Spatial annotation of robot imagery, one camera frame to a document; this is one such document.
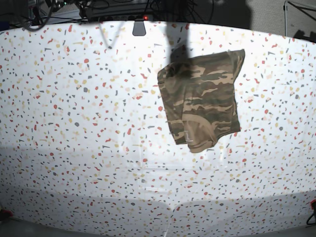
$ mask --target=speckled surface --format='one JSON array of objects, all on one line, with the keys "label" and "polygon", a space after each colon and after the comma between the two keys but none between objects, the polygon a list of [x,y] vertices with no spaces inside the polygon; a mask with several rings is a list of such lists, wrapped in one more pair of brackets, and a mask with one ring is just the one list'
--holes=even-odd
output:
[{"label": "speckled surface", "polygon": [[[2,205],[17,218],[111,236],[303,225],[316,196],[316,45],[145,24],[140,38],[132,22],[1,32]],[[157,85],[185,35],[190,57],[246,52],[235,82],[241,132],[199,154],[175,145]]]}]

